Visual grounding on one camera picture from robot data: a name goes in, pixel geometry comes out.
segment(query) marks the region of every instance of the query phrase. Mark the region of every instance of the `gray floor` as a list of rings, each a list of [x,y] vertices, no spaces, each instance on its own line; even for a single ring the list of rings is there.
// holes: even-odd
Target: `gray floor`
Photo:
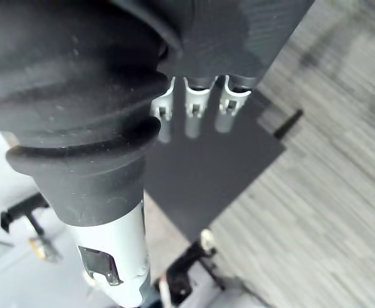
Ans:
[[[306,115],[212,228],[274,307],[375,307],[375,0],[317,0],[260,90]]]

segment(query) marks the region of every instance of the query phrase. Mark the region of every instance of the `white cylindrical part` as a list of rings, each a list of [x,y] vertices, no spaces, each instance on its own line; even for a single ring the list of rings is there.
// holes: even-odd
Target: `white cylindrical part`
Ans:
[[[123,307],[137,307],[144,300],[149,279],[149,259],[143,219],[143,201],[125,216],[94,227],[69,226],[78,246],[113,257],[121,283],[111,286],[106,277],[94,273],[97,285]]]

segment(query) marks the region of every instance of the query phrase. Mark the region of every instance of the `gray carpet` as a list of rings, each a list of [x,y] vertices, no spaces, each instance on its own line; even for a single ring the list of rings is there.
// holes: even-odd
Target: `gray carpet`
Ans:
[[[277,308],[375,307],[375,0],[317,0],[259,89],[305,116],[212,225],[219,264]]]

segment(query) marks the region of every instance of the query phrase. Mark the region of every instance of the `black plastic piece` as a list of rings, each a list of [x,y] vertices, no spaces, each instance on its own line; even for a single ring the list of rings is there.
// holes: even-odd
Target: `black plastic piece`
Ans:
[[[28,199],[19,202],[18,204],[10,207],[6,212],[1,212],[1,228],[9,233],[9,226],[16,219],[26,216],[32,224],[38,235],[44,235],[43,228],[38,224],[32,212],[39,208],[48,208],[49,204],[46,202],[41,194],[34,194]]]
[[[111,286],[118,286],[123,283],[117,273],[115,259],[110,254],[82,246],[78,247],[83,265],[90,278],[94,278],[94,273],[99,273],[106,277]]]
[[[300,118],[303,116],[304,111],[302,109],[297,109],[296,112],[289,117],[277,130],[273,133],[273,136],[278,140],[282,140],[286,134],[291,131],[291,129],[298,123]]]

